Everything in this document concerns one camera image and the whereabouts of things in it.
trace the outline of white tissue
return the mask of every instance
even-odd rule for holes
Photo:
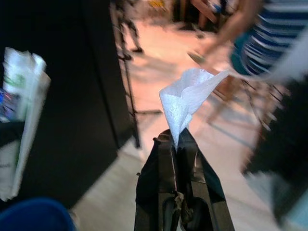
[[[179,80],[160,90],[159,97],[176,147],[180,133],[193,114],[228,74],[223,71],[214,76],[202,69],[189,69]]]

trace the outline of chair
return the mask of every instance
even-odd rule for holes
[[[210,72],[218,72],[217,70],[208,70]],[[222,111],[224,106],[232,100],[234,94],[240,88],[240,80],[245,81],[257,81],[265,82],[267,84],[283,84],[290,82],[291,80],[302,81],[306,73],[308,73],[308,26],[298,36],[292,47],[280,58],[280,60],[274,65],[269,73],[263,73],[258,76],[245,76],[237,73],[233,68],[229,68],[230,78],[227,79],[228,92],[225,96],[225,102],[218,105],[215,111],[209,116],[207,122],[211,123],[216,116]],[[269,104],[269,98],[272,87],[269,85],[269,89],[266,95],[266,105],[263,112],[262,119],[265,118],[267,113],[267,107]]]

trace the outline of black wall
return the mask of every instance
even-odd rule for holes
[[[108,6],[0,0],[0,62],[4,47],[29,50],[45,59],[51,78],[16,200],[49,196],[73,206],[131,134]]]

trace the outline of striped shirt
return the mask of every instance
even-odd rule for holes
[[[251,75],[268,73],[308,25],[308,0],[264,0],[258,23],[241,53]]]

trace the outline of blue bucket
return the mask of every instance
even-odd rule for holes
[[[0,213],[1,231],[75,231],[60,203],[40,198],[20,202]]]

